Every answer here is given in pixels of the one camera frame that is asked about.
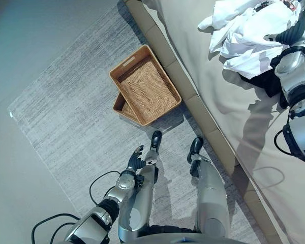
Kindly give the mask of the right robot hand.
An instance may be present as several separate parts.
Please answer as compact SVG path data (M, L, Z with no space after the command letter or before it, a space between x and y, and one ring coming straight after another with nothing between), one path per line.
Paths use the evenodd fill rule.
M279 34L268 34L263 38L265 41L278 42L290 47L305 47L305 1L299 1L301 10L298 20L287 30Z

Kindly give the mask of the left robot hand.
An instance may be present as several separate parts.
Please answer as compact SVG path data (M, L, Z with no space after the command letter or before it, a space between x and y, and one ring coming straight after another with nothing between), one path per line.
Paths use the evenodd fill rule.
M158 158L158 151L159 148L157 146L151 146L150 150L147 152L144 160L141 159L142 151L144 146L138 146L133 154L131 155L129 161L128 161L128 169L133 170L136 172L138 169L141 169L147 165L155 165Z

